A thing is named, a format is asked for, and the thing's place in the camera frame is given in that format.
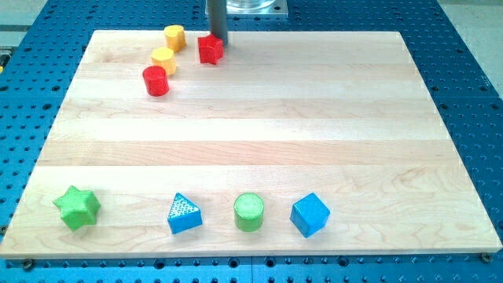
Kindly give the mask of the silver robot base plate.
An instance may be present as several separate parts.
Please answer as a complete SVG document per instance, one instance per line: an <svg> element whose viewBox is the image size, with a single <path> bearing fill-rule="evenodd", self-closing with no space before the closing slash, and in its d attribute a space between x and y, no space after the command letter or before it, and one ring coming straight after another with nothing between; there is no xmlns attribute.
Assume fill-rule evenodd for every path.
<svg viewBox="0 0 503 283"><path fill-rule="evenodd" d="M287 0L206 0L205 17L208 18L211 8L222 8L226 4L228 18L286 18L288 16Z"/></svg>

